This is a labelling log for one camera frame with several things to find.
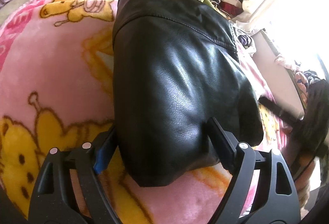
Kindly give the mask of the black leather jacket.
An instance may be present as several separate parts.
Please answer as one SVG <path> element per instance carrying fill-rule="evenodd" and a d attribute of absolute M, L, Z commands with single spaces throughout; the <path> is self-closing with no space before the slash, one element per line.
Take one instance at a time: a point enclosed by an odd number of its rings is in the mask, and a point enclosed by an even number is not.
<path fill-rule="evenodd" d="M 213 166 L 214 117 L 239 141 L 263 139 L 258 103 L 230 23 L 198 0 L 118 0 L 113 28 L 115 127 L 141 187 Z"/>

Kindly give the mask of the pink cartoon fleece blanket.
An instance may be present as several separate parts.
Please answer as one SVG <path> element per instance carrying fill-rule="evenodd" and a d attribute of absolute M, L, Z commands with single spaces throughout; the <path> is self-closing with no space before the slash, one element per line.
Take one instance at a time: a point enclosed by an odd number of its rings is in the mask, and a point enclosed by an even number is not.
<path fill-rule="evenodd" d="M 1 27 L 1 190 L 19 217 L 28 216 L 48 151 L 78 147 L 114 120 L 117 4 L 34 0 Z M 218 164 L 142 188 L 115 153 L 100 181 L 124 223 L 205 223 L 230 175 Z"/>

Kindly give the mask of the patterned cloth bundle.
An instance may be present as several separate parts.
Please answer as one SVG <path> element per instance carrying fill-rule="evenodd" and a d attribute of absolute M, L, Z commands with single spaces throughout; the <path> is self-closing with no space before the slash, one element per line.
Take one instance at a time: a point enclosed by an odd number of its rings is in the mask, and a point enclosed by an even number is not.
<path fill-rule="evenodd" d="M 252 57 L 256 53 L 256 45 L 253 40 L 253 38 L 243 32 L 241 29 L 235 28 L 235 34 L 237 36 L 237 39 L 242 44 L 245 50 L 249 53 L 249 55 Z"/>

